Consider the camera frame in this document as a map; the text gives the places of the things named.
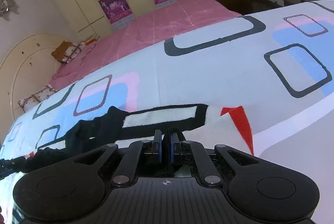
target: pink bedspread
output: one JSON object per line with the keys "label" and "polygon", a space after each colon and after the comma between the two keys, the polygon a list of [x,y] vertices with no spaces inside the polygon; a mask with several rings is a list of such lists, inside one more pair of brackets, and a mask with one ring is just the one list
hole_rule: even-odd
{"label": "pink bedspread", "polygon": [[179,0],[137,17],[126,28],[86,47],[75,59],[59,67],[49,84],[63,89],[86,75],[131,53],[182,33],[235,18],[214,0]]}

